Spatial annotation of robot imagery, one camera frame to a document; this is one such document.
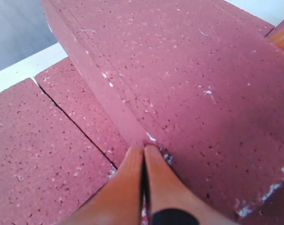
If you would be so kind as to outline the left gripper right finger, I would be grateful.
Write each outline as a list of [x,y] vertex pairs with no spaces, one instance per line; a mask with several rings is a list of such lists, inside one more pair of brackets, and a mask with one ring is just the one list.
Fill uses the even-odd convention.
[[153,225],[235,225],[193,194],[173,172],[159,149],[144,149],[148,210]]

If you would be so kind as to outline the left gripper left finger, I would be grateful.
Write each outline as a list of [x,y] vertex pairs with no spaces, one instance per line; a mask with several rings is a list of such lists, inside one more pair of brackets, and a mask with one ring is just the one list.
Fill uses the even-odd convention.
[[143,203],[141,147],[129,147],[114,176],[61,225],[139,225]]

